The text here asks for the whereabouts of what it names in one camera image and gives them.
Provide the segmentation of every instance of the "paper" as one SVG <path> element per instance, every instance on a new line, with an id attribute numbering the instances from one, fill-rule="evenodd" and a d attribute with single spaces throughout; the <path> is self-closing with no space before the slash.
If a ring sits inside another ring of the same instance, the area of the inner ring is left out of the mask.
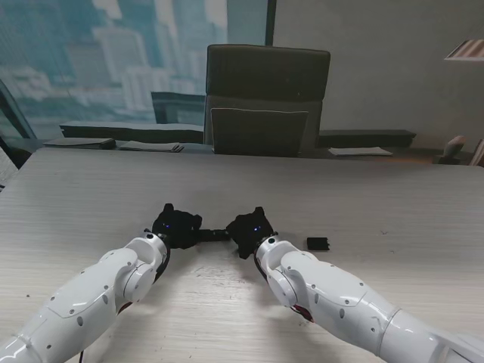
<path id="1" fill-rule="evenodd" d="M 172 142 L 169 144 L 148 144 L 139 141 L 128 141 L 119 147 L 120 150 L 161 151 L 165 153 L 179 153 L 184 148 L 185 147 L 178 142 Z"/>
<path id="2" fill-rule="evenodd" d="M 377 155 L 390 157 L 393 154 L 389 151 L 382 149 L 381 147 L 354 147 L 347 149 L 339 149 L 332 147 L 329 152 L 337 157 L 350 157 L 350 156 L 361 156 L 361 155 Z"/>

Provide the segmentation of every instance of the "black cable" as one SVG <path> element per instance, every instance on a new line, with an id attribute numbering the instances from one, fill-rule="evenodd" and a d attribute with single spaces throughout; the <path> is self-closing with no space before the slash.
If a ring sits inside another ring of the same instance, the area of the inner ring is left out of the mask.
<path id="1" fill-rule="evenodd" d="M 160 267 L 157 269 L 157 274 L 154 278 L 154 281 L 153 281 L 153 284 L 155 282 L 157 282 L 157 280 L 160 278 L 160 276 L 164 273 L 164 271 L 166 270 L 166 267 L 168 265 L 168 262 L 169 262 L 169 257 L 171 255 L 171 249 L 168 247 L 168 245 L 166 245 L 166 258 L 165 258 L 165 261 L 163 261 L 163 263 L 160 265 Z"/>
<path id="2" fill-rule="evenodd" d="M 260 274 L 264 277 L 264 280 L 267 282 L 267 275 L 265 274 L 264 270 L 262 270 L 262 267 L 260 267 L 259 261 L 257 261 L 256 252 L 254 252 L 254 263 L 256 264 L 256 267 L 259 270 Z"/>

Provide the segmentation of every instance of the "wooden tabletop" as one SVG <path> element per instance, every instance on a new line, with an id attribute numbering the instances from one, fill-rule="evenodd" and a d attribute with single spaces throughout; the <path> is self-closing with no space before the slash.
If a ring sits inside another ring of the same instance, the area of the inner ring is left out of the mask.
<path id="1" fill-rule="evenodd" d="M 263 206 L 282 237 L 359 276 L 429 324 L 484 325 L 484 170 L 413 163 L 43 149 L 0 193 L 0 337 L 164 203 L 224 228 Z M 379 361 L 278 305 L 233 243 L 174 250 L 146 299 L 85 355 L 91 362 Z"/>

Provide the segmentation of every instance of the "robotic arm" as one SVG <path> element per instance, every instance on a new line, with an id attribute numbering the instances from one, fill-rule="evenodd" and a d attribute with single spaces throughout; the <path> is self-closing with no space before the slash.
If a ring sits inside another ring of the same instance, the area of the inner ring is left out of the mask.
<path id="1" fill-rule="evenodd" d="M 281 240 L 261 207 L 238 216 L 227 231 L 241 258 L 254 253 L 281 305 L 335 337 L 389 363 L 484 362 L 484 342 L 424 324 L 360 278 Z"/>
<path id="2" fill-rule="evenodd" d="M 168 265 L 170 248 L 197 243 L 202 219 L 166 204 L 125 247 L 107 252 L 52 294 L 22 330 L 0 345 L 1 363 L 64 363 L 93 344 Z"/>

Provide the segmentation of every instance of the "dark desk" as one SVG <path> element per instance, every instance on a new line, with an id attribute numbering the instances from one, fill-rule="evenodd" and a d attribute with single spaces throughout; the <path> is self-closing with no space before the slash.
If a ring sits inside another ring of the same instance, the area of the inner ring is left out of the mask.
<path id="1" fill-rule="evenodd" d="M 212 145 L 204 144 L 184 144 L 185 149 L 182 153 L 185 154 L 213 154 Z M 383 156 L 351 156 L 351 157 L 336 157 L 328 151 L 327 147 L 314 149 L 311 152 L 305 152 L 299 155 L 303 159 L 331 159 L 331 160 L 365 160 L 365 161 L 384 161 L 394 163 L 420 163 L 431 164 L 433 157 L 442 153 L 438 149 L 420 149 L 408 147 L 384 147 L 393 153 L 391 157 Z M 460 152 L 459 159 L 461 164 L 467 165 L 472 158 L 472 153 Z"/>

